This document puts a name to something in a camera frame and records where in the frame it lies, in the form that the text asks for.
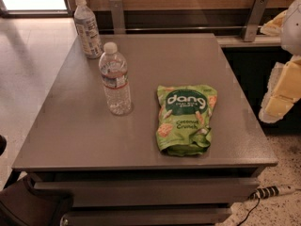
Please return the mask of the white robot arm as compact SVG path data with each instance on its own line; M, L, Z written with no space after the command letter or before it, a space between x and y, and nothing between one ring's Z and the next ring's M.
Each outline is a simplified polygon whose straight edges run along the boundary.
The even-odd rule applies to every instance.
M261 102L259 119L275 123L301 99L301 0L294 0L287 10L264 24L261 32L280 36L281 48L292 55L285 64L275 64Z

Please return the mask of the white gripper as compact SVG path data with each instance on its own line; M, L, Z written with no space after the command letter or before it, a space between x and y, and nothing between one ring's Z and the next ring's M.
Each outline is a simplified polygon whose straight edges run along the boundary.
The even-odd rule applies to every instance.
M265 23L260 32L267 36L278 36L287 11L280 12ZM259 119L265 123L275 123L291 110L301 99L301 56L292 56L286 64L277 62L271 71L267 92L261 102Z

